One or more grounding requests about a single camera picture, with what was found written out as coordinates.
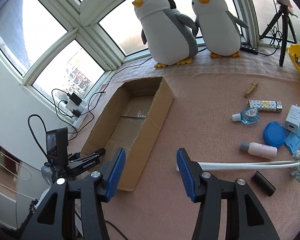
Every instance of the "black cylinder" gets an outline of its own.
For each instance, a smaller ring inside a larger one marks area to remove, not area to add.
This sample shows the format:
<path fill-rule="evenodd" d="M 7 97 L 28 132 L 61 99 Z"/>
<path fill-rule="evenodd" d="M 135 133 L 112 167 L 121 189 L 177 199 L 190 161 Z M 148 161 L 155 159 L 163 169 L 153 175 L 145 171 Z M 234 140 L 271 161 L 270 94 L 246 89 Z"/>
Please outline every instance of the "black cylinder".
<path fill-rule="evenodd" d="M 269 197 L 275 192 L 275 187 L 259 171 L 256 171 L 251 179 L 259 185 Z"/>

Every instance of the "pink bottle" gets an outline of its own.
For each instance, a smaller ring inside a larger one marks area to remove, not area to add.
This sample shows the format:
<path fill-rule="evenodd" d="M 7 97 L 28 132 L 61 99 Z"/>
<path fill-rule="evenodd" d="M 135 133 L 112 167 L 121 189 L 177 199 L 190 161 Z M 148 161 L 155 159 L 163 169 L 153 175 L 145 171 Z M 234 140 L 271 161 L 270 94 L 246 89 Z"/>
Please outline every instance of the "pink bottle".
<path fill-rule="evenodd" d="M 274 159 L 277 156 L 277 148 L 260 143 L 241 142 L 240 150 L 248 152 L 251 155 Z"/>

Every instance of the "open cardboard box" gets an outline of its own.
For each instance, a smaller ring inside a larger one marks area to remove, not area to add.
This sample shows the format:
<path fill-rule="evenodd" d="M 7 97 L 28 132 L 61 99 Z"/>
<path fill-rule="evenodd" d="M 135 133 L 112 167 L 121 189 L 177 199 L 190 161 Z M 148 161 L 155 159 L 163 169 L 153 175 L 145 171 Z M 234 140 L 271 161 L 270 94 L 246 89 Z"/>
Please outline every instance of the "open cardboard box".
<path fill-rule="evenodd" d="M 126 153 L 118 189 L 133 191 L 159 135 L 173 99 L 163 77 L 125 82 L 108 101 L 81 151 L 86 156 L 104 147 L 103 162 L 117 148 Z"/>

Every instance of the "yellow foot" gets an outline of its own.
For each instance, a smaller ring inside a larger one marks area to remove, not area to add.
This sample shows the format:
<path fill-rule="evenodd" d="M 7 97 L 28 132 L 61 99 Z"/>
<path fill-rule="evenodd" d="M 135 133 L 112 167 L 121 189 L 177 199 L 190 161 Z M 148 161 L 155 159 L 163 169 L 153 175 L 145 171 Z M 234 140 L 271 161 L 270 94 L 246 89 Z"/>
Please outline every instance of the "yellow foot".
<path fill-rule="evenodd" d="M 165 64 L 161 64 L 161 63 L 157 63 L 154 65 L 155 68 L 159 68 L 159 67 L 166 67 L 167 65 Z"/>
<path fill-rule="evenodd" d="M 231 57 L 240 57 L 240 53 L 237 51 L 236 53 L 230 55 Z"/>
<path fill-rule="evenodd" d="M 215 53 L 210 53 L 210 55 L 209 55 L 209 57 L 214 57 L 214 58 L 216 58 L 216 57 L 222 57 L 221 55 L 218 55 L 218 54 L 215 54 Z"/>
<path fill-rule="evenodd" d="M 182 64 L 182 65 L 184 65 L 184 64 L 191 64 L 191 62 L 192 62 L 192 57 L 187 57 L 187 58 L 185 58 L 185 59 L 183 59 L 183 60 L 180 60 L 180 61 L 178 61 L 177 63 L 176 63 L 176 65 L 180 65 L 180 64 Z"/>

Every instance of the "orange beak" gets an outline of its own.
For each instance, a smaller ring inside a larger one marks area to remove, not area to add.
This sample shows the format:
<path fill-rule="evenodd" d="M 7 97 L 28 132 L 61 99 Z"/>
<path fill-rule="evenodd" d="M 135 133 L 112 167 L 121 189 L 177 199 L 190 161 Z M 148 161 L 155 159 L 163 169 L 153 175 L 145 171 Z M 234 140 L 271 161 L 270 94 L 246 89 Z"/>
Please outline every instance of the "orange beak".
<path fill-rule="evenodd" d="M 143 5 L 143 0 L 135 0 L 135 1 L 132 2 L 132 4 L 135 7 L 140 7 L 141 5 Z"/>
<path fill-rule="evenodd" d="M 210 2 L 210 0 L 199 0 L 199 2 L 205 4 L 205 3 Z"/>

